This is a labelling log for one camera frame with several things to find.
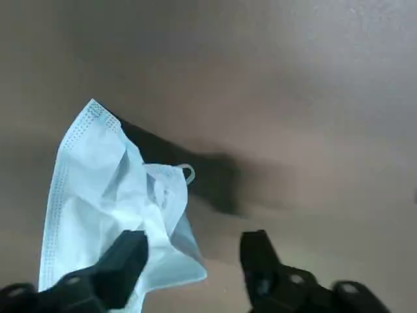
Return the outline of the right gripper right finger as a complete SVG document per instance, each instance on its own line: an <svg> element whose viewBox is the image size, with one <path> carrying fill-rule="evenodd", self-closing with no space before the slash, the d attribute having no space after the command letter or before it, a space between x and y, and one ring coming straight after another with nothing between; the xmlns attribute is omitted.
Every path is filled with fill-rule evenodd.
<svg viewBox="0 0 417 313"><path fill-rule="evenodd" d="M265 230L240 237L240 264L250 312L389 312L364 284L339 280L321 286L309 271L280 261Z"/></svg>

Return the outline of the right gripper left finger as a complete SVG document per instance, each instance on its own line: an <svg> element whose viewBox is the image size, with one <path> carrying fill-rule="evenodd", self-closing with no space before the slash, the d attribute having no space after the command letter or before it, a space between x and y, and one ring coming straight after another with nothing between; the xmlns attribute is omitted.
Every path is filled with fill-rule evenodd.
<svg viewBox="0 0 417 313"><path fill-rule="evenodd" d="M1 312L109 312L126 306L149 257L144 231L124 230L92 266L36 291L30 283L1 289Z"/></svg>

